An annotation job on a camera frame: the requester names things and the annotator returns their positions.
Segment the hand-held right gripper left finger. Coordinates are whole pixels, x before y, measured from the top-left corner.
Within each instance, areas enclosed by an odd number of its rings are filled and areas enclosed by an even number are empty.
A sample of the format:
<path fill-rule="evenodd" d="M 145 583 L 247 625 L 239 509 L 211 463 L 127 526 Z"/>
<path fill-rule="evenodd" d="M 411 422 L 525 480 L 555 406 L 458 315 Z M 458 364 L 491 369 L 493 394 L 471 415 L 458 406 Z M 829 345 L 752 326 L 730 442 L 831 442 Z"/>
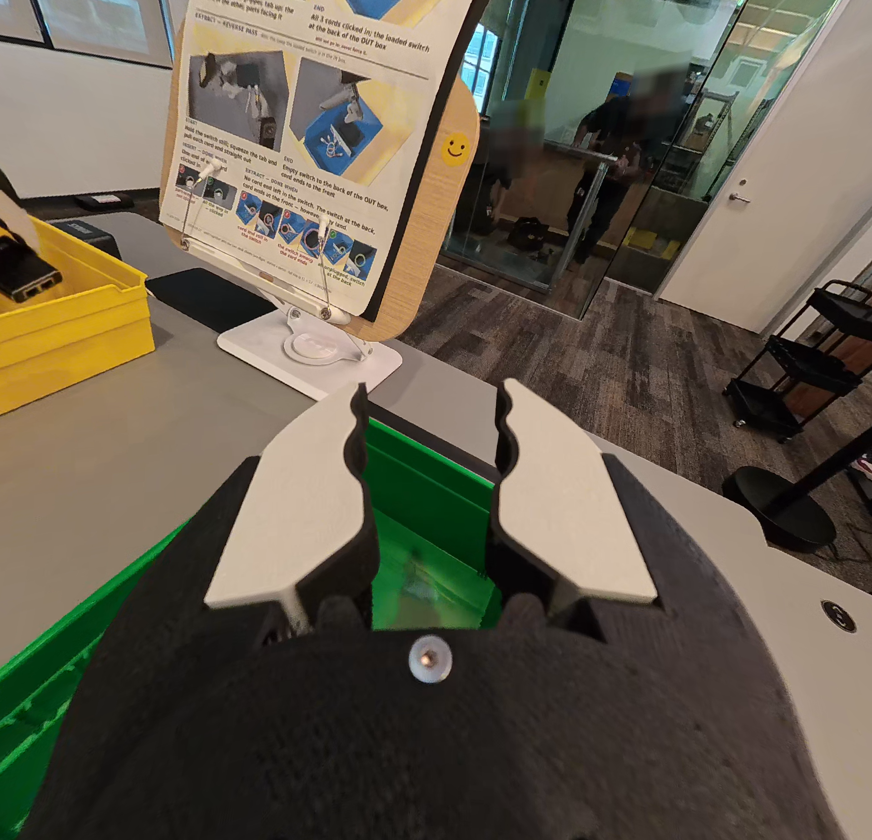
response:
<path fill-rule="evenodd" d="M 325 599 L 343 597 L 372 629 L 380 550 L 364 478 L 367 406 L 365 384 L 350 383 L 268 443 L 205 592 L 209 609 L 278 604 L 299 636 Z"/>

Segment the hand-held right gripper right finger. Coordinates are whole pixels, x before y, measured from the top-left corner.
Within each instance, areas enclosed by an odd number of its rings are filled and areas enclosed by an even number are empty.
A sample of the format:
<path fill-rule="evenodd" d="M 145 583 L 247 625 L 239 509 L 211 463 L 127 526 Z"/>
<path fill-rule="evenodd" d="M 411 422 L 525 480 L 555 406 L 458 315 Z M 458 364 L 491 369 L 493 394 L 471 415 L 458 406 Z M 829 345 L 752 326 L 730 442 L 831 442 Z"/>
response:
<path fill-rule="evenodd" d="M 592 601 L 656 608 L 657 587 L 603 450 L 515 378 L 497 389 L 495 427 L 486 575 L 501 611 L 529 598 L 545 616 L 575 616 Z"/>

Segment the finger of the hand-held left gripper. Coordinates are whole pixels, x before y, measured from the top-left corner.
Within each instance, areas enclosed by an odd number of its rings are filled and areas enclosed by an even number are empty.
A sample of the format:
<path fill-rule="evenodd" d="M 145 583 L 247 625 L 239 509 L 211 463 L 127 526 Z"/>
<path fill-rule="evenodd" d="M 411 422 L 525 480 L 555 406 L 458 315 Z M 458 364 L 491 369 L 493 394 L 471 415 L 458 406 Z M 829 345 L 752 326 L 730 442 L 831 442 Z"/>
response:
<path fill-rule="evenodd" d="M 39 251 L 38 232 L 32 219 L 19 205 L 16 190 L 2 170 L 1 177 L 1 228 L 19 235 L 35 252 Z"/>

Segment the black ethernet switch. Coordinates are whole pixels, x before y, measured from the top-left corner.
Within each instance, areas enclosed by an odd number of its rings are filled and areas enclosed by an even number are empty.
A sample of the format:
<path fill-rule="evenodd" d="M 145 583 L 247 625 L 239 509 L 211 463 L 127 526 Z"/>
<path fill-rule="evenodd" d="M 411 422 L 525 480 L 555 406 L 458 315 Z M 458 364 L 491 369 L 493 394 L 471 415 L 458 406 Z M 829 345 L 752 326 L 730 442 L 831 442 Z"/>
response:
<path fill-rule="evenodd" d="M 22 239 L 1 239 L 1 294 L 14 303 L 25 303 L 59 286 L 60 270 L 50 265 Z"/>

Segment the green plastic bin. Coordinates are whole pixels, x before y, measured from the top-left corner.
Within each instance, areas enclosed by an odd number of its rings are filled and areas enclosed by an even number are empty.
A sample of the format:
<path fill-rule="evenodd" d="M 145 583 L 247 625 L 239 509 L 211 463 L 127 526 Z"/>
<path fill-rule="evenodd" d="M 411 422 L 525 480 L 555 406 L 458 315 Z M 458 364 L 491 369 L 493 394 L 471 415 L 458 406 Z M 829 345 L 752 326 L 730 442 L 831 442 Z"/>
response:
<path fill-rule="evenodd" d="M 434 611 L 446 628 L 489 625 L 496 598 L 483 568 L 491 471 L 385 411 L 371 418 L 366 444 L 365 480 L 381 551 L 374 627 L 422 626 L 412 620 L 413 610 Z M 17 838 L 25 823 L 61 721 L 105 629 L 181 529 L 126 564 L 2 666 L 2 838 Z"/>

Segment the yellow plastic bin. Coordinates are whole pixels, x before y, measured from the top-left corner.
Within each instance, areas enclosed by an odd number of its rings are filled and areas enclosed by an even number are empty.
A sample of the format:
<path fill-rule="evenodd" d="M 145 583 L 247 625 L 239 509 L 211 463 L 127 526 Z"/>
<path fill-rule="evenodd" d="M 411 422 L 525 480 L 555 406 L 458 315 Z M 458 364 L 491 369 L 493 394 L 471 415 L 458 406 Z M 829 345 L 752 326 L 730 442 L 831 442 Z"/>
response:
<path fill-rule="evenodd" d="M 58 285 L 15 303 L 2 295 L 1 413 L 154 351 L 147 275 L 56 226 L 29 218 Z"/>

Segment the black box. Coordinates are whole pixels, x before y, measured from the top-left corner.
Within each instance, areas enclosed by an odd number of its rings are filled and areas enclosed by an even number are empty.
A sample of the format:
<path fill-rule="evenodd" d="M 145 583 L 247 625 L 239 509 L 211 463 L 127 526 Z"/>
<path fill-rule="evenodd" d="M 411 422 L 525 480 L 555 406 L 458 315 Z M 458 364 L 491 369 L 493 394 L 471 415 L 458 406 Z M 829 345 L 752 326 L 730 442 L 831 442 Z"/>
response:
<path fill-rule="evenodd" d="M 115 259 L 122 260 L 115 237 L 93 224 L 84 220 L 71 219 L 53 221 L 50 225 Z"/>

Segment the white document stand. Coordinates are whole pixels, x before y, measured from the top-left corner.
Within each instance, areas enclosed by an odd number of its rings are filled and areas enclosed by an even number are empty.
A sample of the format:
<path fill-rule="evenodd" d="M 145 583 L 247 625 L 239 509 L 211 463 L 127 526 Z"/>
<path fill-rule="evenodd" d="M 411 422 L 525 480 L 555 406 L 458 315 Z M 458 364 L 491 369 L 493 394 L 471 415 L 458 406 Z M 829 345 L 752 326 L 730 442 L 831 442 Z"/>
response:
<path fill-rule="evenodd" d="M 398 351 L 370 333 L 354 332 L 352 315 L 327 296 L 305 293 L 191 235 L 180 235 L 180 246 L 254 286 L 274 305 L 273 312 L 221 333 L 217 344 L 284 385 L 314 400 L 349 383 L 364 383 L 370 392 L 402 366 Z"/>

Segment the black desk mat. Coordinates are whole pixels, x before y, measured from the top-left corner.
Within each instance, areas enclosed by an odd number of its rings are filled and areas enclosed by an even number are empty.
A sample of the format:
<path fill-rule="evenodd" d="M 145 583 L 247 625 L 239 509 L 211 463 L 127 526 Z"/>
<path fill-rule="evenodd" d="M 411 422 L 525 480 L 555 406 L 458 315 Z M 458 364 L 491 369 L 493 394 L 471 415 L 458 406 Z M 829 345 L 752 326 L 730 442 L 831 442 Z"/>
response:
<path fill-rule="evenodd" d="M 277 310 L 265 298 L 204 268 L 148 278 L 146 285 L 158 301 L 217 334 Z"/>

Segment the black floor lamp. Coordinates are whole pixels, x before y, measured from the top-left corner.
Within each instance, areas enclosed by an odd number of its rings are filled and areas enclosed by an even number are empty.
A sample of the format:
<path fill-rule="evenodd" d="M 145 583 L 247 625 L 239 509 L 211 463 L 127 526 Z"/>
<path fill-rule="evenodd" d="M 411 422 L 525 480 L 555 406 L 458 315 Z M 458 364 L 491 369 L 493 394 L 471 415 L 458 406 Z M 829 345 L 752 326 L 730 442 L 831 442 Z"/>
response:
<path fill-rule="evenodd" d="M 757 519 L 768 542 L 784 551 L 812 554 L 837 535 L 832 518 L 813 492 L 870 448 L 868 428 L 797 482 L 762 467 L 744 466 L 725 479 L 722 493 Z"/>

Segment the frosted window panel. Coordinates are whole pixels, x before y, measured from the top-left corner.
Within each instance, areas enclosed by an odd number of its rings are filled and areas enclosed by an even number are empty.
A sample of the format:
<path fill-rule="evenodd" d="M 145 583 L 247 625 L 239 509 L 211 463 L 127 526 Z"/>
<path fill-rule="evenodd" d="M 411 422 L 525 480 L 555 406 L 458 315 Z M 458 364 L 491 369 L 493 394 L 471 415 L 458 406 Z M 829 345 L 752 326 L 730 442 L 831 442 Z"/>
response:
<path fill-rule="evenodd" d="M 171 0 L 1 0 L 3 43 L 169 68 Z"/>

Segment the black utility cart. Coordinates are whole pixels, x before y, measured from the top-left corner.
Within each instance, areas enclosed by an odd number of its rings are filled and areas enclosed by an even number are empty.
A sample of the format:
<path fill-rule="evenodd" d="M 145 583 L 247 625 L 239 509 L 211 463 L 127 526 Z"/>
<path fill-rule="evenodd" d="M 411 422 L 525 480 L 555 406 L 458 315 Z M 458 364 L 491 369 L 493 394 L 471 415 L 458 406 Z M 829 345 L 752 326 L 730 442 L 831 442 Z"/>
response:
<path fill-rule="evenodd" d="M 870 376 L 871 292 L 830 280 L 727 383 L 733 426 L 790 442 Z"/>

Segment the black bag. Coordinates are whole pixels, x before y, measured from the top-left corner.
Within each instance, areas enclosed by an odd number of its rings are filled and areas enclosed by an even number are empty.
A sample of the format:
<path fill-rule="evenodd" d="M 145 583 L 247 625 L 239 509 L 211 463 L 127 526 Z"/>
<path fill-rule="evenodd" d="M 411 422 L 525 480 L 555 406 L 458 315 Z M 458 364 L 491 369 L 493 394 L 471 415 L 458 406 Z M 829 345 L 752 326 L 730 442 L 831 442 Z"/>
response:
<path fill-rule="evenodd" d="M 522 252 L 538 253 L 546 243 L 549 230 L 537 217 L 519 217 L 507 235 L 507 244 Z"/>

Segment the printed instruction sheet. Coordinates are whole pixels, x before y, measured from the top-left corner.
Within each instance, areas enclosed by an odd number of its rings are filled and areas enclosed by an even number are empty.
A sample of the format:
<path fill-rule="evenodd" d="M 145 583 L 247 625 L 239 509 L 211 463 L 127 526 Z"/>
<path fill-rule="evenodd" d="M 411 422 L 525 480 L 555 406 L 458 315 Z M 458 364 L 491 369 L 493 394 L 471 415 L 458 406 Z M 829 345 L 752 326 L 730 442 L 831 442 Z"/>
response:
<path fill-rule="evenodd" d="M 487 0 L 189 0 L 160 221 L 374 321 Z"/>

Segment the white door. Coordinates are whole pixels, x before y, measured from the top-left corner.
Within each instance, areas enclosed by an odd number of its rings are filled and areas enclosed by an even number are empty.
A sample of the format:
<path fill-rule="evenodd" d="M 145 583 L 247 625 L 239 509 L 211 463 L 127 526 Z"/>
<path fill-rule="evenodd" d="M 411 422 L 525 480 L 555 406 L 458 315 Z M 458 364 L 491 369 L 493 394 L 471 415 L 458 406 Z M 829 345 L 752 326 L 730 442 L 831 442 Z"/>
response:
<path fill-rule="evenodd" d="M 768 333 L 870 227 L 871 0 L 839 0 L 656 292 Z"/>

